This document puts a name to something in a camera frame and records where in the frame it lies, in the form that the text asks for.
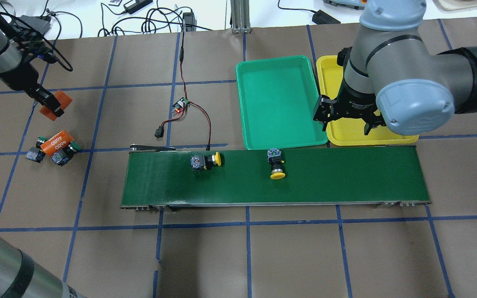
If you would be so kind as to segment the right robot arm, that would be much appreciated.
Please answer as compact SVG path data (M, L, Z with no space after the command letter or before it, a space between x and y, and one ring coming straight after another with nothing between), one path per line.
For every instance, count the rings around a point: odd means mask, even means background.
M418 32L425 11L424 0L367 2L354 45L337 55L339 92L318 97L313 120L362 119L365 135L386 126L410 136L477 113L477 46L430 54Z

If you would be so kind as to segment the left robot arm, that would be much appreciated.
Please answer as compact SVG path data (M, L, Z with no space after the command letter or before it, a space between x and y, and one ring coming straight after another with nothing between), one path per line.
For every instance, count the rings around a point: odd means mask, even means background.
M32 25L19 18L19 29L10 25L6 17L11 14L0 12L0 80L11 90L25 92L41 104L41 113L51 120L61 117L72 99L62 91L46 90L39 81L39 72L31 62L42 59L48 64L59 63L65 70L72 71L71 64L60 51Z

